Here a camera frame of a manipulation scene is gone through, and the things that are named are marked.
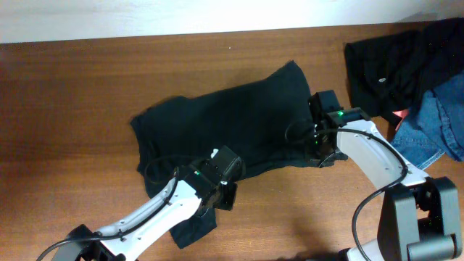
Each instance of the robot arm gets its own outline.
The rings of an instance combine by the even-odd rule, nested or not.
[[[166,187],[127,217],[95,233],[81,225],[68,235],[113,239],[73,241],[61,246],[52,261],[134,261],[166,231],[196,213],[212,207],[232,210],[242,167],[241,158],[226,146],[212,159],[177,167]]]
[[[316,93],[310,99],[310,107],[313,121],[318,124],[307,142],[311,147],[319,144],[321,158],[339,152],[348,155],[377,189],[398,180],[403,166],[407,168],[401,183],[382,190],[384,204],[377,239],[362,245],[369,259],[423,261],[459,257],[463,245],[454,184],[447,178],[430,178],[413,166],[385,141],[361,109],[343,110],[333,91]],[[328,129],[332,131],[317,135]],[[363,135],[343,130],[357,130]],[[85,261],[136,260],[163,233],[198,211],[211,207],[231,210],[237,188],[234,182],[243,174],[242,165],[239,157],[223,147],[209,161],[176,168],[166,187],[129,216],[96,233],[81,225],[68,235],[72,239],[120,236],[104,241],[74,241],[59,248],[53,261],[75,261],[81,257]],[[416,208],[429,211],[428,217],[418,220]],[[342,260],[365,259],[358,248],[341,253]]]
[[[455,185],[448,178],[430,178],[408,162],[386,142],[361,109],[343,110],[333,91],[317,93],[311,98],[310,106],[318,123],[316,133],[323,133],[326,129],[339,130],[315,136],[320,151],[327,152],[329,147],[334,152],[346,154],[360,166],[377,189],[401,176],[401,162],[390,149],[401,157],[407,167],[402,182],[384,190],[377,239],[362,245],[367,257],[371,260],[408,261],[459,257],[463,244]],[[343,130],[362,131],[365,135]],[[385,143],[381,144],[371,137]],[[418,208],[429,211],[428,217],[418,220]],[[342,256],[349,261],[365,260],[358,248],[346,249]]]

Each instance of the black cloth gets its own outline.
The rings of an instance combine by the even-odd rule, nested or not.
[[[396,125],[393,112],[417,104],[425,91],[464,69],[464,19],[348,43],[344,53],[352,106]]]
[[[316,167],[319,163],[314,148],[286,142],[284,133],[292,122],[289,136],[295,136],[313,125],[307,100],[310,88],[301,69],[289,62],[270,77],[213,94],[188,99],[175,97],[135,117],[131,125],[140,149],[138,171],[155,158],[171,154],[210,157],[213,149],[228,146],[246,164],[243,178],[285,167]],[[147,175],[152,180],[170,176],[177,165],[191,159],[174,158],[161,165],[150,165]],[[162,185],[145,182],[150,197]],[[170,232],[180,248],[200,239],[216,228],[215,210],[193,216]]]

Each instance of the wooden table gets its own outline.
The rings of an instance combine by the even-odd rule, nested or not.
[[[350,107],[344,43],[423,26],[0,45],[1,259],[35,260],[75,226],[95,230],[148,200],[128,123],[150,105],[260,80],[294,59],[311,92],[333,89]],[[374,121],[385,135],[386,122]],[[428,172],[463,188],[462,169],[442,157]],[[218,227],[200,241],[180,250],[167,233],[139,259],[275,260],[337,252],[354,245],[352,214],[373,190],[351,160],[322,170],[273,170],[239,182],[233,211],[217,211]],[[362,241],[376,236],[380,206],[376,199],[362,212]]]

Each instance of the white wall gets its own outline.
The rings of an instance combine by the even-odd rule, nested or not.
[[[463,0],[0,0],[0,43],[439,20]]]

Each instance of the denim jeans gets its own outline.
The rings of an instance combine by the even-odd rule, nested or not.
[[[444,153],[464,160],[464,71],[425,92],[420,106],[410,108],[391,145],[420,169]]]

